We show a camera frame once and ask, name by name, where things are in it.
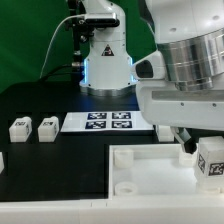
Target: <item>white platform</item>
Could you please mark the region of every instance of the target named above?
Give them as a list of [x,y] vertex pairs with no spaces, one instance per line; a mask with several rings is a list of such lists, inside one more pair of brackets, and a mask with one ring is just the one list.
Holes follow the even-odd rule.
[[[134,150],[134,165],[114,167],[113,150]],[[111,146],[110,197],[101,200],[0,203],[0,224],[223,224],[224,194],[197,194],[193,168],[178,164],[178,145]],[[139,194],[115,196],[120,181]]]
[[[117,116],[113,118],[113,113],[127,113],[128,116]],[[95,127],[86,128],[87,123],[92,123]],[[117,112],[86,112],[86,113],[67,113],[61,132],[95,132],[95,131],[136,131],[136,130],[153,130],[153,126],[148,124],[142,117],[140,111],[117,111]]]

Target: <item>white box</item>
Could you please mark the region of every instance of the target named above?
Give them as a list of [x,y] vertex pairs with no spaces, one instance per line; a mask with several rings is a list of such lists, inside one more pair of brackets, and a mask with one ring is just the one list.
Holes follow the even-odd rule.
[[224,187],[224,139],[207,137],[199,140],[195,176],[203,189]]
[[29,117],[18,118],[9,128],[11,142],[26,142],[32,132],[32,120]]
[[174,142],[170,126],[156,125],[156,134],[159,142]]
[[45,118],[38,128],[39,142],[54,142],[59,132],[57,117]]

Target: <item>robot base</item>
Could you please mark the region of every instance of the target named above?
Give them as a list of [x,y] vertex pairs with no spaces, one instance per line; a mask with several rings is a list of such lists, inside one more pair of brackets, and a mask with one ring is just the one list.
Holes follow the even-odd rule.
[[80,85],[80,90],[83,93],[94,96],[122,96],[130,92],[135,92],[135,85],[130,85],[122,89],[93,89],[88,86]]

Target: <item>small white block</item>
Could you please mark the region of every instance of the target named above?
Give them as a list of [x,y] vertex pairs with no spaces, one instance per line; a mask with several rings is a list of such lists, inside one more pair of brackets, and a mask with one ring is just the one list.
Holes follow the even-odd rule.
[[9,128],[11,142],[26,142],[32,132],[31,122],[29,117],[16,119]]
[[115,195],[133,196],[138,194],[138,187],[132,182],[120,182],[115,186]]
[[0,152],[0,173],[3,171],[3,169],[4,169],[3,156],[2,152]]
[[180,149],[179,163],[182,166],[194,167],[196,164],[196,160],[197,160],[197,151],[194,154],[189,154],[189,153],[183,152],[182,148]]
[[114,150],[115,166],[121,169],[127,169],[134,164],[134,151],[130,148],[121,148]]
[[222,137],[199,139],[195,177],[203,189],[224,187],[224,139]]
[[59,132],[57,117],[45,118],[38,128],[39,142],[54,142]]
[[169,126],[156,125],[159,142],[174,142],[174,135]]
[[199,194],[220,194],[222,193],[220,188],[203,188],[203,186],[200,186],[200,184],[196,183],[196,192]]

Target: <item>white cube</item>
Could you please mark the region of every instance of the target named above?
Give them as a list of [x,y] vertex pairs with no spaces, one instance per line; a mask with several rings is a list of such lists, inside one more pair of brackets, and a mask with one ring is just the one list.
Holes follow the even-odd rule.
[[39,142],[54,142],[59,132],[57,117],[45,118],[38,128]]
[[224,139],[222,137],[199,140],[195,177],[204,189],[224,187]]
[[169,126],[156,125],[156,134],[159,142],[174,142],[174,135]]
[[18,118],[9,128],[11,142],[26,142],[32,132],[32,120],[29,117]]
[[4,162],[3,162],[3,156],[2,156],[2,152],[0,152],[0,174],[4,169]]
[[121,169],[127,169],[134,164],[134,151],[130,148],[122,148],[114,150],[115,166]]

